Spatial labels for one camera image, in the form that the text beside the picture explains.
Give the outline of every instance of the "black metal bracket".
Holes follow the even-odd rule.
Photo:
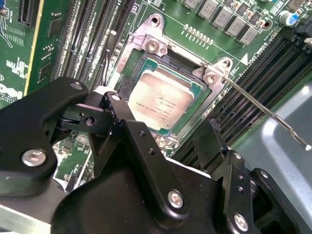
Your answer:
[[[149,129],[145,123],[135,121],[126,100],[118,93],[105,93],[102,104],[113,119],[105,141],[100,136],[90,135],[97,166],[95,175],[98,176],[103,167],[129,159],[153,217],[167,229],[180,226],[188,216],[189,202]],[[116,154],[119,147],[125,147],[126,156]],[[169,202],[170,191],[182,196],[181,208]]]
[[[254,224],[262,233],[311,233],[307,223],[266,171],[255,168],[250,177],[257,185],[253,199]]]
[[[50,140],[58,118],[70,105],[83,101],[88,89],[71,78],[60,78],[0,111],[0,195],[42,193],[57,167]],[[39,149],[46,161],[26,166],[21,156]]]
[[[250,177],[244,172],[245,160],[229,150],[211,178],[222,184],[215,226],[221,233],[254,234]]]

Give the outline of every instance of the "green circuit board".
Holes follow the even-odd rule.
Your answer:
[[[49,82],[69,1],[34,1],[29,25],[23,2],[6,1],[0,11],[0,108]]]
[[[217,6],[212,15],[202,13],[208,1]],[[238,80],[285,27],[278,20],[280,12],[296,13],[301,20],[311,10],[310,1],[306,0],[37,0],[34,2],[38,13],[32,16],[36,17],[36,23],[26,25],[20,20],[23,2],[7,0],[6,13],[0,11],[0,108],[62,76],[76,78],[94,90],[102,83],[102,55],[110,30],[117,32],[117,40],[114,41],[115,50],[111,51],[106,85],[120,91],[127,79],[136,84],[140,79],[136,70],[146,59],[145,51],[133,50],[120,74],[117,74],[117,66],[124,59],[122,54],[131,35],[155,13],[163,18],[162,33],[171,44],[207,64],[230,58],[233,66],[229,77]],[[221,13],[226,19],[218,19]],[[240,19],[242,30],[233,36],[230,26],[235,19]],[[230,88],[225,85],[218,96],[203,106],[190,128],[177,137],[194,111],[211,94],[202,80],[191,76],[190,79],[204,87],[200,95],[194,96],[172,129],[153,132],[157,143],[163,137],[169,139],[170,143],[161,148],[167,156],[183,144]],[[90,149],[85,148],[88,143],[81,146],[76,142],[77,137],[70,143],[69,151],[64,147],[67,140],[54,147],[59,154],[57,179],[69,182],[70,176],[76,176],[86,164],[80,181],[92,175],[92,155]]]

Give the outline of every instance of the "black dimm slot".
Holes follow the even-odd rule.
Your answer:
[[[68,67],[70,66],[70,59],[71,59],[71,56],[73,54],[73,45],[76,41],[76,38],[80,32],[80,27],[81,27],[81,23],[82,23],[82,19],[83,19],[83,15],[85,13],[85,9],[86,9],[86,4],[87,4],[87,1],[88,0],[84,0],[81,4],[81,7],[78,9],[78,13],[77,13],[77,21],[75,23],[75,26],[74,26],[74,30],[73,30],[73,33],[72,33],[72,37],[69,39],[69,46],[68,46],[68,56],[66,56],[65,60],[64,60],[64,67],[63,67],[63,75],[64,76],[68,76],[67,74],[67,70],[68,70]]]
[[[88,35],[89,40],[88,40],[88,42],[87,42],[86,49],[85,49],[85,51],[83,52],[83,54],[81,54],[81,51],[79,51],[79,55],[78,55],[78,57],[82,57],[82,60],[81,60],[81,63],[82,63],[82,64],[79,64],[79,66],[78,66],[78,61],[77,61],[76,65],[75,65],[75,66],[76,66],[75,68],[78,67],[77,73],[75,73],[75,72],[73,71],[73,75],[74,75],[75,78],[78,79],[78,80],[79,80],[80,74],[81,74],[81,72],[82,72],[82,68],[83,68],[83,64],[84,64],[84,62],[85,62],[85,59],[87,58],[87,52],[89,51],[90,46],[92,45],[92,42],[94,41],[95,33],[98,31],[99,21],[100,21],[100,19],[102,18],[103,14],[104,14],[104,10],[105,10],[105,8],[106,8],[106,5],[107,5],[107,0],[102,0],[102,1],[101,1],[101,5],[100,5],[100,7],[99,7],[99,11],[96,13],[96,16],[95,16],[95,17],[94,17],[94,15],[92,16],[92,19],[93,19],[93,17],[94,17],[94,22],[93,22],[93,27],[92,27],[92,29],[91,29],[91,32],[90,32],[90,34]]]
[[[282,71],[284,67],[287,67],[288,64],[292,64],[292,58],[291,56],[295,56],[295,58],[297,58],[297,56],[300,55],[300,51],[297,48],[293,48],[293,47],[285,47],[284,50],[280,51],[282,53],[282,56],[278,56],[276,57],[274,62],[274,66],[271,67],[267,67],[267,69],[265,69],[264,71],[262,71],[261,74],[259,74],[259,76],[262,78],[262,82],[259,82],[258,85],[255,84],[254,89],[257,89],[258,92],[251,92],[250,90],[247,90],[247,92],[249,92],[250,94],[252,94],[259,102],[263,103],[265,102],[266,98],[268,95],[263,95],[263,94],[267,94],[269,92],[273,92],[275,91],[274,87],[271,86],[270,83],[274,83],[275,81],[275,77],[279,77],[279,80],[282,82],[285,82],[285,79],[289,76],[280,76],[280,74],[277,74],[277,72]],[[233,131],[234,128],[238,127],[237,124],[241,124],[241,117],[244,117],[246,114],[242,114],[244,107],[246,105],[248,106],[253,106],[253,104],[249,101],[247,101],[246,98],[242,98],[241,102],[244,102],[244,104],[240,104],[237,106],[234,106],[233,109],[234,110],[238,110],[236,115],[226,115],[223,116],[223,121],[221,121],[223,124],[221,124],[221,132],[224,134],[224,137],[227,138],[229,132]]]
[[[248,88],[248,86],[250,86],[255,77],[257,77],[259,74],[266,66],[269,65],[269,63],[273,60],[273,58],[276,57],[277,53],[274,53],[274,51],[280,51],[280,49],[284,48],[286,46],[287,42],[286,41],[282,41],[281,43],[277,43],[277,44],[274,44],[273,46],[271,46],[271,48],[269,47],[269,51],[268,53],[270,52],[273,52],[271,53],[268,57],[266,56],[260,56],[258,58],[259,60],[259,63],[257,63],[257,65],[252,65],[252,71],[250,73],[248,73],[246,76],[246,78],[242,79],[240,78],[238,81],[237,81],[237,84],[246,89]],[[220,108],[215,108],[213,110],[213,113],[224,113],[227,109],[230,109],[231,106],[232,106],[232,103],[237,100],[239,97],[241,96],[241,94],[236,91],[234,88],[232,88],[230,90],[230,92],[228,93],[228,98],[226,98],[226,103],[224,103],[224,105],[222,106],[219,106]]]
[[[116,36],[115,36],[115,40],[113,43],[113,50],[115,50],[115,48],[116,48],[116,46],[120,40],[120,37],[123,33],[123,30],[126,26],[128,19],[130,17],[130,14],[131,14],[131,11],[133,9],[135,2],[136,2],[136,0],[127,0],[126,3],[124,4],[124,6],[120,8],[120,10],[122,10],[122,12],[120,13],[120,16],[122,16],[122,18],[119,20],[115,20],[115,22],[117,24],[112,25],[112,29],[116,31]],[[101,74],[103,74],[103,70],[104,70],[103,66],[100,66],[98,71],[97,71],[97,75],[95,76],[96,82],[94,82],[92,89],[96,88],[100,84],[100,78],[101,78],[100,76],[101,76]]]
[[[294,72],[298,69],[298,67],[295,66],[290,66],[288,67],[285,72],[281,75],[281,80],[277,81],[275,80],[275,82],[273,84],[270,85],[270,87],[273,87],[276,89],[266,89],[265,91],[259,90],[258,94],[261,94],[260,97],[256,97],[257,100],[261,103],[263,103],[267,108],[272,108],[272,106],[268,106],[266,105],[266,102],[268,102],[268,100],[270,100],[270,97],[274,94],[274,92],[276,92],[276,90],[278,90],[278,87],[280,87],[280,84],[286,82],[287,78],[289,78],[289,76],[285,75],[287,73],[289,73],[291,70]],[[229,137],[232,135],[232,132],[234,131],[235,128],[239,128],[239,127],[245,127],[248,126],[250,127],[251,122],[248,121],[248,119],[250,118],[250,116],[254,115],[254,113],[262,113],[256,106],[254,106],[252,103],[250,103],[249,101],[245,100],[245,104],[248,104],[247,107],[249,107],[247,110],[246,108],[240,108],[240,116],[243,116],[244,118],[238,118],[235,122],[229,124],[229,125],[225,125],[223,127],[223,129],[221,131],[223,131],[223,136],[225,137],[225,139],[229,139]]]
[[[272,67],[267,66],[266,69],[261,71],[261,75],[259,76],[260,79],[257,79],[257,84],[260,84],[260,85],[254,84],[253,86],[249,86],[250,88],[245,89],[249,94],[251,94],[252,96],[254,96],[256,98],[256,94],[258,94],[258,90],[261,87],[265,86],[266,83],[269,81],[267,79],[267,77],[273,77],[279,71],[279,69],[281,69],[284,66],[284,64],[285,64],[284,62],[286,60],[291,59],[290,56],[293,56],[296,53],[296,50],[294,50],[293,48],[287,48],[287,50],[289,51],[289,53],[286,53],[283,56],[283,61],[281,60],[281,58],[275,57],[275,60],[277,60],[276,65],[272,66]],[[233,107],[233,109],[241,110],[244,108],[245,105],[247,105],[247,103],[248,102],[246,102],[246,100],[244,98],[244,99],[240,100],[240,102],[237,103]],[[239,112],[232,113],[231,118],[234,118],[238,114],[239,114]],[[229,124],[229,121],[230,121],[230,118],[229,119],[224,118],[220,122],[220,125],[221,126],[227,126],[227,124]]]
[[[298,60],[298,62],[302,62],[304,60],[306,60],[306,58],[304,58],[304,56],[302,56],[301,59]],[[305,67],[307,69],[303,69],[302,66],[290,66],[290,67],[288,67],[285,70],[285,72],[281,75],[281,77],[285,78],[285,79],[283,79],[283,81],[281,81],[281,82],[277,82],[276,85],[272,85],[273,88],[276,87],[275,91],[272,91],[270,89],[270,92],[264,93],[263,97],[259,98],[259,101],[262,102],[266,107],[272,108],[286,94],[285,91],[284,92],[279,91],[278,95],[274,96],[274,92],[278,92],[280,87],[282,87],[279,84],[280,83],[287,83],[288,86],[284,87],[284,90],[287,90],[289,92],[304,77],[300,73],[302,73],[302,74],[308,73],[308,70],[309,70],[308,66],[305,66]],[[292,80],[293,74],[298,74],[297,78],[294,80]],[[247,117],[244,119],[244,122],[243,123],[239,123],[239,122],[235,123],[237,128],[239,128],[239,127],[241,128],[237,133],[235,133],[233,135],[233,133],[231,133],[229,131],[224,131],[225,128],[221,130],[224,132],[223,136],[228,141],[229,144],[234,143],[238,139],[237,137],[234,137],[234,136],[240,136],[241,133],[247,131],[253,124],[255,124],[255,122],[257,120],[259,120],[261,117],[265,116],[265,114],[262,113],[253,104],[250,104],[250,105],[251,105],[252,110],[248,114],[245,113],[245,115],[247,115]]]
[[[116,37],[115,37],[115,41],[114,41],[114,46],[113,48],[115,49],[119,40],[120,40],[120,37],[123,33],[123,30],[126,26],[126,23],[130,17],[130,14],[131,14],[131,11],[133,9],[133,6],[135,4],[136,0],[129,0],[126,2],[125,4],[125,7],[122,11],[122,15],[123,15],[123,18],[122,20],[119,21],[118,25],[116,26]]]
[[[112,2],[112,0],[103,0],[101,3],[99,14],[97,14],[97,21],[95,23],[96,27],[93,32],[93,36],[90,37],[86,52],[83,55],[83,59],[76,75],[77,79],[81,82],[85,82],[87,80],[87,76],[89,75],[91,62],[96,53],[94,52],[94,49],[95,51],[97,50],[100,38],[104,33],[107,23],[105,20],[107,18],[107,14],[110,13],[108,12],[108,8]]]
[[[51,81],[55,80],[56,78],[59,77],[58,74],[60,73],[61,58],[62,58],[62,55],[63,55],[64,50],[65,50],[65,42],[67,40],[67,35],[68,35],[69,27],[70,27],[70,24],[71,24],[71,21],[73,18],[73,13],[74,13],[76,3],[77,3],[76,0],[70,1],[70,6],[68,8],[68,14],[66,16],[67,20],[66,20],[63,32],[61,33],[60,41],[59,41],[59,44],[62,45],[62,49],[58,50],[58,54],[57,54],[58,59],[57,59],[56,64],[53,68],[53,75],[51,76]]]
[[[73,45],[73,49],[71,52],[69,65],[67,66],[67,69],[66,69],[66,76],[67,77],[73,76],[73,72],[74,72],[74,69],[75,69],[76,64],[77,64],[78,52],[82,46],[81,44],[83,42],[83,38],[84,38],[84,36],[86,36],[87,28],[88,28],[88,26],[92,20],[92,14],[93,14],[96,2],[97,2],[97,0],[88,1],[87,7],[85,8],[83,19],[82,19],[79,31],[76,35],[75,40],[74,40],[75,43]]]
[[[120,5],[118,5],[118,4],[116,5],[116,8],[117,8],[116,16],[112,22],[112,26],[110,27],[111,30],[116,30],[116,26],[119,23],[120,18],[123,16],[122,10],[123,10],[123,7],[124,7],[126,1],[127,0],[119,0],[118,1],[118,2],[120,2]],[[107,47],[107,41],[106,41],[106,45],[104,46],[103,51],[101,53],[101,57],[99,59],[100,66],[98,66],[95,69],[94,74],[96,74],[96,75],[94,76],[93,83],[92,83],[90,90],[94,90],[96,87],[98,87],[102,83],[103,72],[104,72],[104,61],[105,61],[105,56],[106,56],[106,53],[105,53],[106,47]]]
[[[274,106],[275,104],[278,103],[278,101],[283,98],[292,88],[294,88],[298,82],[300,82],[307,74],[308,74],[309,70],[304,70],[301,71],[301,73],[299,74],[299,76],[292,80],[291,83],[289,83],[288,86],[284,87],[284,89],[279,93],[279,95],[277,95],[276,97],[274,97],[274,99],[272,99],[268,105],[269,106]],[[261,119],[265,114],[262,112],[259,112],[251,121],[250,124],[245,125],[244,128],[242,128],[239,132],[237,132],[235,135],[231,136],[231,140],[229,140],[229,145],[235,143],[235,141],[237,139],[239,139],[248,129],[250,129],[257,120]]]
[[[98,48],[105,36],[105,32],[108,28],[109,20],[111,19],[111,15],[113,14],[113,7],[116,4],[115,0],[109,0],[107,7],[104,11],[102,20],[100,22],[100,26],[97,32],[97,35],[95,36],[95,41],[92,43],[92,46],[90,50],[88,51],[87,60],[85,61],[85,64],[83,66],[83,73],[82,76],[79,77],[79,80],[83,83],[85,83],[88,79],[88,76],[90,74],[90,70],[92,67],[92,62],[96,56],[96,53],[98,51]]]

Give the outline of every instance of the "metal lever arm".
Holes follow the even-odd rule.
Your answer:
[[[95,164],[99,158],[106,167],[126,160],[116,154],[122,145],[153,217],[166,229],[180,226],[189,214],[189,202],[149,129],[145,123],[135,121],[126,100],[119,94],[105,93],[102,103],[113,117],[112,128],[104,146],[92,146],[94,152],[99,152],[94,155]],[[91,142],[96,137],[91,135]],[[175,199],[170,197],[171,192],[182,197],[179,204],[170,201]]]
[[[57,166],[50,139],[57,119],[88,94],[83,84],[59,78],[0,111],[0,196],[42,193]],[[46,158],[39,166],[27,166],[22,155],[39,150]]]

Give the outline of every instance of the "motherboard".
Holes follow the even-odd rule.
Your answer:
[[[311,10],[311,0],[0,0],[0,108],[61,77],[90,91],[108,86],[173,157],[223,111],[232,88],[222,77],[243,82],[279,33]],[[311,78],[305,62],[291,88]],[[73,132],[54,150],[66,191],[93,177],[87,134]]]

